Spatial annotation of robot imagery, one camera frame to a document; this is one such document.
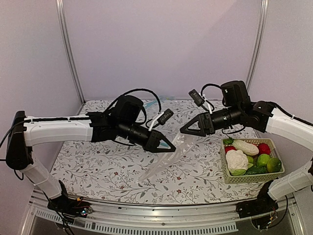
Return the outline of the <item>frosted white zip top bag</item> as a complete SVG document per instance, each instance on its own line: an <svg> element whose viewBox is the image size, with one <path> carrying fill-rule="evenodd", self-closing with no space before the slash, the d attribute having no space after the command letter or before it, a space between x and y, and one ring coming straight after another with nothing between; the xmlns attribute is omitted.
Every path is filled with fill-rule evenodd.
<svg viewBox="0 0 313 235"><path fill-rule="evenodd" d="M152 163L149 168L139 177L137 183L145 181L162 172L174 163L179 162L196 144L197 137L188 134L177 133L172 141L176 147L175 152L161 154L157 162Z"/></svg>

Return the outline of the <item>white toy cauliflower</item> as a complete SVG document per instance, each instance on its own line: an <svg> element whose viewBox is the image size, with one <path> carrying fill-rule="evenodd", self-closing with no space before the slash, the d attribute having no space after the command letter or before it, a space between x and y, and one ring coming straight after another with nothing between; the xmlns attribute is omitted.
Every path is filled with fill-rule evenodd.
<svg viewBox="0 0 313 235"><path fill-rule="evenodd" d="M246 173L248 169L248 159L242 150L229 150L225 157L231 175L241 176Z"/></svg>

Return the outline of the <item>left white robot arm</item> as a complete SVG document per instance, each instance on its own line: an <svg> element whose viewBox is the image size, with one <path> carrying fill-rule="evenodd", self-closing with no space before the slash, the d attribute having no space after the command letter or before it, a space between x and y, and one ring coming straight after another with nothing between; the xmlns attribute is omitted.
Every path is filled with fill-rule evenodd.
<svg viewBox="0 0 313 235"><path fill-rule="evenodd" d="M69 212L73 205L81 207L81 200L69 199L64 184L32 155L32 147L61 141L113 141L121 137L151 153L175 152L175 146L161 132L152 126L143 127L137 121L140 112L145 112L143 101L126 94L103 112L79 116L38 118L18 111L4 136L7 140L5 162L30 179L61 212Z"/></svg>

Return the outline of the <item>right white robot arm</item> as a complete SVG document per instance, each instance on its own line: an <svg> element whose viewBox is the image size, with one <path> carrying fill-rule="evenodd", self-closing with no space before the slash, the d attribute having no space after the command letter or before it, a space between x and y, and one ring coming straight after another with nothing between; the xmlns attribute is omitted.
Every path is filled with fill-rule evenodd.
<svg viewBox="0 0 313 235"><path fill-rule="evenodd" d="M235 80L217 86L222 92L224 109L196 115L180 132L205 137L217 130L240 124L258 132L280 136L307 150L313 149L313 125L291 115L272 101L252 102L244 81ZM256 213L264 213L276 201L290 193L313 184L313 162L309 160L299 169L273 180L265 188L265 194L253 202Z"/></svg>

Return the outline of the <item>clear bag with blue zipper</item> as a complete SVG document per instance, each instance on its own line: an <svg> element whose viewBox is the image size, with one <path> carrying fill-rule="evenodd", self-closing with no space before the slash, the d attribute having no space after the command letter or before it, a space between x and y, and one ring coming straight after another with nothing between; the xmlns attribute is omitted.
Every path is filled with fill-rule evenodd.
<svg viewBox="0 0 313 235"><path fill-rule="evenodd" d="M159 96L158 97L160 102L164 102L166 100L175 100L175 97L174 96ZM152 101L149 101L147 102L145 105L144 105L144 108L145 109L148 109L150 107L155 107L156 106L156 109L158 110L159 109L159 104L158 104L158 101L156 99L152 100Z"/></svg>

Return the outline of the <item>white toy radish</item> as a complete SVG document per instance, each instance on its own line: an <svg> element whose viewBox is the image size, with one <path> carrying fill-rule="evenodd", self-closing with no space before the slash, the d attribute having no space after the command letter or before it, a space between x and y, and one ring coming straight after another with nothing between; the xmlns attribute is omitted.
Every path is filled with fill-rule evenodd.
<svg viewBox="0 0 313 235"><path fill-rule="evenodd" d="M259 149L256 145L239 139L223 139L224 147L234 146L236 150L241 150L244 154L254 156L259 154Z"/></svg>

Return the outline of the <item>floral patterned table mat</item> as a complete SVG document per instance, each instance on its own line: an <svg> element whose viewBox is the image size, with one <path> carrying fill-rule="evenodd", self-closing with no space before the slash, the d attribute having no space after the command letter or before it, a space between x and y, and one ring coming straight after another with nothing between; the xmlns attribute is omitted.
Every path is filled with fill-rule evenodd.
<svg viewBox="0 0 313 235"><path fill-rule="evenodd" d="M198 137L195 146L179 161L153 177L139 177L157 162L158 154L124 140L90 143L68 141L52 167L67 192L91 199L137 204L204 204L254 198L262 183L226 184L217 131Z"/></svg>

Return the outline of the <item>light green toy apple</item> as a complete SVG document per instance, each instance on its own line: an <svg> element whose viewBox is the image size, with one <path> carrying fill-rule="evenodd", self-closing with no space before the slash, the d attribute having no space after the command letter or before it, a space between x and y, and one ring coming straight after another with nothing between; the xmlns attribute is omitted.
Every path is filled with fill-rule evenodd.
<svg viewBox="0 0 313 235"><path fill-rule="evenodd" d="M254 164L254 158L252 156L247 155L247 159L250 164Z"/></svg>

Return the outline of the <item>red toy tomato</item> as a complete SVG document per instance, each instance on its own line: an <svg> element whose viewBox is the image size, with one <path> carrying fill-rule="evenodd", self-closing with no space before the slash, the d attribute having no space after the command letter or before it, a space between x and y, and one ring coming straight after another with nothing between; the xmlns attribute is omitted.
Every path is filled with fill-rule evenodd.
<svg viewBox="0 0 313 235"><path fill-rule="evenodd" d="M266 143L259 144L258 149L259 149L259 155L261 155L261 154L270 155L270 153L271 153L271 149Z"/></svg>

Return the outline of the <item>dark green toy cucumber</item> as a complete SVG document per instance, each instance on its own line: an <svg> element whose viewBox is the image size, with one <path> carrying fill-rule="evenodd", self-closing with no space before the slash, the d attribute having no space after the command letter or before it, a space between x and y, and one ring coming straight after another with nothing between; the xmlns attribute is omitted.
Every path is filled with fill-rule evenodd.
<svg viewBox="0 0 313 235"><path fill-rule="evenodd" d="M265 166L263 167L253 166L245 172L245 175L257 175L257 174L267 174L267 173L268 171Z"/></svg>

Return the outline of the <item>green toy lime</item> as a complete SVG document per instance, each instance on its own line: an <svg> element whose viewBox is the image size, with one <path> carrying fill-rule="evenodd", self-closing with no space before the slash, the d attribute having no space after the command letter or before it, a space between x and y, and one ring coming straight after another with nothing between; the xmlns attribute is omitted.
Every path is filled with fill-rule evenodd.
<svg viewBox="0 0 313 235"><path fill-rule="evenodd" d="M271 157L268 154L259 155L256 162L257 167L266 167L270 159Z"/></svg>

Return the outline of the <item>green toy avocado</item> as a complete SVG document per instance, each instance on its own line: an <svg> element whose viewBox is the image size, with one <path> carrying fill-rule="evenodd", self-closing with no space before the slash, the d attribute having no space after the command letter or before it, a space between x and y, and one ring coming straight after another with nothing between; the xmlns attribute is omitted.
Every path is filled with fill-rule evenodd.
<svg viewBox="0 0 313 235"><path fill-rule="evenodd" d="M270 158L267 162L267 171L268 173L279 172L282 168L282 162L279 158Z"/></svg>

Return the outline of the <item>aluminium front rail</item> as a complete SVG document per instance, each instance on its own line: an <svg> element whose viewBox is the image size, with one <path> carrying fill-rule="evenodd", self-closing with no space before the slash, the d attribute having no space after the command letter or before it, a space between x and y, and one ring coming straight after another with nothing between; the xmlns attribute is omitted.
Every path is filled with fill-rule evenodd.
<svg viewBox="0 0 313 235"><path fill-rule="evenodd" d="M156 206L91 200L93 212L75 218L68 228L47 208L36 189L29 200L23 235L305 235L294 196L278 202L273 223L262 229L270 214L239 217L236 202Z"/></svg>

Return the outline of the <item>right aluminium corner post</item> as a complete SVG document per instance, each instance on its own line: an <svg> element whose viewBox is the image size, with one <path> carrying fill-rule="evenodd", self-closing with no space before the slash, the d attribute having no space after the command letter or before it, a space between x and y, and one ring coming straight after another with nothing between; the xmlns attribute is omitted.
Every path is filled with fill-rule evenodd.
<svg viewBox="0 0 313 235"><path fill-rule="evenodd" d="M269 0L262 0L261 1L261 8L260 8L260 16L259 16L258 27L257 27L257 34L256 34L252 58L250 61L248 74L247 74L247 78L246 78L246 87L247 87L248 91L251 88L252 80L253 80L255 69L257 66L257 62L258 62L259 53L261 50L262 39L263 39L265 26L266 26L266 20L267 20L268 4L269 4Z"/></svg>

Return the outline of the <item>aluminium corner post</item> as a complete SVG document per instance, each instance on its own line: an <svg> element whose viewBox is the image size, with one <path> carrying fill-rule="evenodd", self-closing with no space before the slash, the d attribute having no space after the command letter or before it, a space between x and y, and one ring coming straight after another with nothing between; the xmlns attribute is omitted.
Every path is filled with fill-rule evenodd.
<svg viewBox="0 0 313 235"><path fill-rule="evenodd" d="M73 52L72 52L72 48L70 44L70 38L69 38L68 29L67 29L66 14L65 14L63 0L56 0L56 9L57 9L60 30L61 30L61 36L63 39L64 49L65 49L71 77L73 80L73 84L76 89L76 93L78 95L79 101L81 102L81 104L85 104L86 99L83 94L82 86L79 80L79 76L78 76L78 72L77 72L77 68L75 65L74 56L73 56Z"/></svg>
<svg viewBox="0 0 313 235"><path fill-rule="evenodd" d="M248 74L247 74L247 78L246 78L246 87L247 87L248 91L251 88L252 80L253 80L255 69L257 66L257 62L258 62L259 53L261 50L262 39L263 39L265 26L266 26L266 20L267 20L268 4L269 4L269 0L262 0L261 1L261 8L260 8L260 16L259 16L258 27L257 27L257 34L256 34L252 58L250 61Z"/></svg>

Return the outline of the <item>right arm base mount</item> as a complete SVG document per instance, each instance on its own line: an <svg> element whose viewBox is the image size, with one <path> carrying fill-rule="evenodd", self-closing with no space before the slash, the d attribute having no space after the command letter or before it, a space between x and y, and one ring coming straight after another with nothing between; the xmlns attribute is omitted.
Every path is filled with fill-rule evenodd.
<svg viewBox="0 0 313 235"><path fill-rule="evenodd" d="M257 198L236 204L236 212L240 218L251 217L278 209L276 200L268 195L268 189L273 180L266 182L260 189Z"/></svg>

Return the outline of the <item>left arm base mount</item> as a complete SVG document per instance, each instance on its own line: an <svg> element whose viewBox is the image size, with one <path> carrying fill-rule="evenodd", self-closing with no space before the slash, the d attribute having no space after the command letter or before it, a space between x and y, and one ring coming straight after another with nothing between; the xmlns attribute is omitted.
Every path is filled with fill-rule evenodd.
<svg viewBox="0 0 313 235"><path fill-rule="evenodd" d="M47 208L72 217L87 217L93 212L91 204L83 197L70 199L65 185L59 180L61 195L55 199L49 199Z"/></svg>

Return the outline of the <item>left aluminium corner post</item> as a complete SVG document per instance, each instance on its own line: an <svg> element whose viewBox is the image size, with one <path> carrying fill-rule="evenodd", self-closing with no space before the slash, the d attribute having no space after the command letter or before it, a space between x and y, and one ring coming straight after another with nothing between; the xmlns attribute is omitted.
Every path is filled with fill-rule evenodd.
<svg viewBox="0 0 313 235"><path fill-rule="evenodd" d="M86 99L83 94L82 86L79 80L79 76L78 76L78 72L77 72L77 68L75 65L74 56L73 56L73 52L72 52L72 48L70 44L70 38L69 38L68 29L67 29L66 14L65 14L63 0L56 0L56 9L57 9L60 30L61 30L61 36L63 39L64 49L65 49L71 77L73 80L73 84L76 89L76 93L78 95L79 101L81 102L81 104L85 104Z"/></svg>

